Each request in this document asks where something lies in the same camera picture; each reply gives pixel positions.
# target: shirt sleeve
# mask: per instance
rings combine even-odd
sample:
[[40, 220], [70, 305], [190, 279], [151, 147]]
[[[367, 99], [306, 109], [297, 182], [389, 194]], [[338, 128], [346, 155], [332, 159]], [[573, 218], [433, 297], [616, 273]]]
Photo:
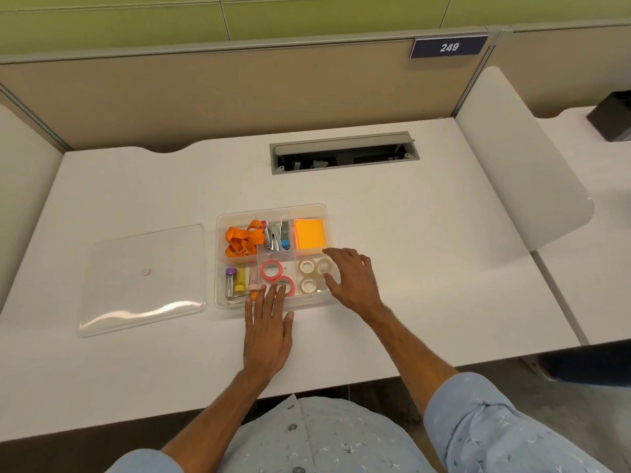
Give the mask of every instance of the shirt sleeve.
[[122, 455], [105, 473], [184, 473], [184, 471], [166, 453], [145, 449]]
[[460, 373], [443, 383], [423, 420], [449, 473], [609, 472], [558, 433], [518, 412], [477, 373]]

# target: light blue shirt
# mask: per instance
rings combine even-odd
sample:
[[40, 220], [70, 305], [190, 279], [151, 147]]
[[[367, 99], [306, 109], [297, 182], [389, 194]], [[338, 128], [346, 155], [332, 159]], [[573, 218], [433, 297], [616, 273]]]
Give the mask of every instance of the light blue shirt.
[[[434, 393], [425, 429], [450, 473], [609, 473], [576, 445], [518, 412], [476, 373], [461, 373]], [[233, 438], [220, 472], [434, 473], [409, 435], [352, 402], [294, 395]], [[182, 473], [164, 453], [136, 450], [108, 473]]]

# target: sticky note pad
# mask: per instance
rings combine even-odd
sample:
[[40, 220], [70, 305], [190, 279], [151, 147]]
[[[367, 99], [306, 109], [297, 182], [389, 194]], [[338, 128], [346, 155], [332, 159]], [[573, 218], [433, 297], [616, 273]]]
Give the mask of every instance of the sticky note pad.
[[321, 219], [296, 219], [293, 222], [296, 249], [326, 247]]

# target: hand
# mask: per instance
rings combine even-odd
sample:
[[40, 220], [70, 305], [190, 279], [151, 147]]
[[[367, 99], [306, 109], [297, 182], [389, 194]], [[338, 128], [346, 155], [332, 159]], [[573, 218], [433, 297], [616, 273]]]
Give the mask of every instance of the hand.
[[341, 278], [338, 284], [330, 274], [324, 275], [331, 294], [366, 322], [381, 315], [385, 306], [379, 297], [370, 257], [358, 254], [355, 249], [327, 248], [322, 252], [338, 265]]
[[283, 320], [285, 286], [276, 292], [276, 284], [265, 295], [262, 286], [254, 304], [245, 301], [245, 342], [243, 348], [244, 372], [269, 383], [287, 361], [292, 349], [293, 311]]

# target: desk surface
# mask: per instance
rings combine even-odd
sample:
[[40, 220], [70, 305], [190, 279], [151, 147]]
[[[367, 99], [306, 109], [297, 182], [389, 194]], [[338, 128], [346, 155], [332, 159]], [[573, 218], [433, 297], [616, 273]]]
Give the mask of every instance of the desk surface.
[[540, 120], [594, 198], [580, 229], [544, 246], [541, 259], [590, 344], [631, 338], [631, 142], [607, 142], [573, 108]]
[[[270, 143], [405, 130], [419, 161], [271, 175]], [[384, 301], [448, 362], [579, 344], [452, 118], [217, 139], [171, 154], [69, 152], [0, 316], [0, 440], [201, 408], [242, 365], [241, 314], [212, 301], [79, 338], [95, 242], [203, 224], [210, 300], [217, 217], [318, 202], [333, 244], [372, 257]], [[394, 236], [400, 227], [411, 237]], [[264, 396], [396, 374], [352, 312], [300, 310], [292, 354]]]

